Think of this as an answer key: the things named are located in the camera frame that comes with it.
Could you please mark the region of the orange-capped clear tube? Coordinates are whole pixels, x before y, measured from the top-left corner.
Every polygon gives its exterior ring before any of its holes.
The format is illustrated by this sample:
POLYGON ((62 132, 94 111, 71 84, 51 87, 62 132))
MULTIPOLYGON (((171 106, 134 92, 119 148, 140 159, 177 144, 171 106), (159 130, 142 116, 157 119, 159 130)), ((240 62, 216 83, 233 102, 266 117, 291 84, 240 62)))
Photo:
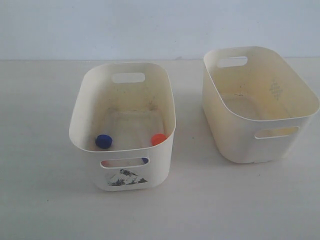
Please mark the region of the orange-capped clear tube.
POLYGON ((167 139, 166 135, 163 133, 156 133, 151 137, 151 145, 156 146, 158 144, 161 144, 167 139))

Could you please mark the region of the blue-capped tube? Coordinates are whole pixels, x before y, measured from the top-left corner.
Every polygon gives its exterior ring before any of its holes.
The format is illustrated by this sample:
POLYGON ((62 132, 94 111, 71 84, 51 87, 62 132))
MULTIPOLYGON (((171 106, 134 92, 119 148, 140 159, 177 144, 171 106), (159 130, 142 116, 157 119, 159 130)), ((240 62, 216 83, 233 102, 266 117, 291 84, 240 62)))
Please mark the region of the blue-capped tube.
POLYGON ((145 158, 145 157, 142 157, 141 158, 141 162, 143 165, 147 164, 149 162, 149 159, 148 158, 145 158))
POLYGON ((95 138, 95 145, 100 149, 109 149, 112 143, 112 137, 107 134, 100 134, 95 138))

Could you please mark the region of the cream plastic bin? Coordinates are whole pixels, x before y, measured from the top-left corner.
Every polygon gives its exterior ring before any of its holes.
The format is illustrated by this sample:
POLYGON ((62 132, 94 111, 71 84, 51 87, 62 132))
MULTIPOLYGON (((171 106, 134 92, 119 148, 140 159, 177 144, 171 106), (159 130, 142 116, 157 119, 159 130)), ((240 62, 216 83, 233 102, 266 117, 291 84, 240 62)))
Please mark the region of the cream plastic bin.
POLYGON ((202 107, 216 146, 238 164, 285 158, 320 101, 275 51, 259 46, 203 57, 202 107))
POLYGON ((107 63, 83 77, 69 125, 69 139, 104 191, 147 189, 168 177, 176 113, 167 71, 151 62, 107 63), (152 146, 154 134, 166 140, 152 146), (98 135, 110 148, 96 146, 98 135), (148 158, 142 164, 141 158, 148 158))

